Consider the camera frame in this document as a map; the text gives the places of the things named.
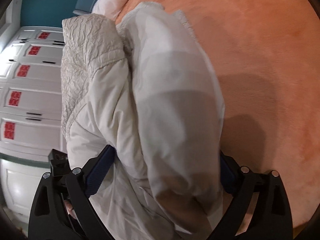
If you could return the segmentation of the person's left hand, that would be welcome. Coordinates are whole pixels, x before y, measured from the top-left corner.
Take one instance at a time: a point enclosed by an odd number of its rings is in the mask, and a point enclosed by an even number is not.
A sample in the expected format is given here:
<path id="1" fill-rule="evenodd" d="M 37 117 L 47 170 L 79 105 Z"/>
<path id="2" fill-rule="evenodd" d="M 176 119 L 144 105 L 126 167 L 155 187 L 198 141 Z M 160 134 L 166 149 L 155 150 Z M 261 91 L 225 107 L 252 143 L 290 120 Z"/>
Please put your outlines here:
<path id="1" fill-rule="evenodd" d="M 64 200 L 64 205 L 67 210 L 68 215 L 70 215 L 73 219 L 78 219 L 72 204 L 68 200 Z"/>

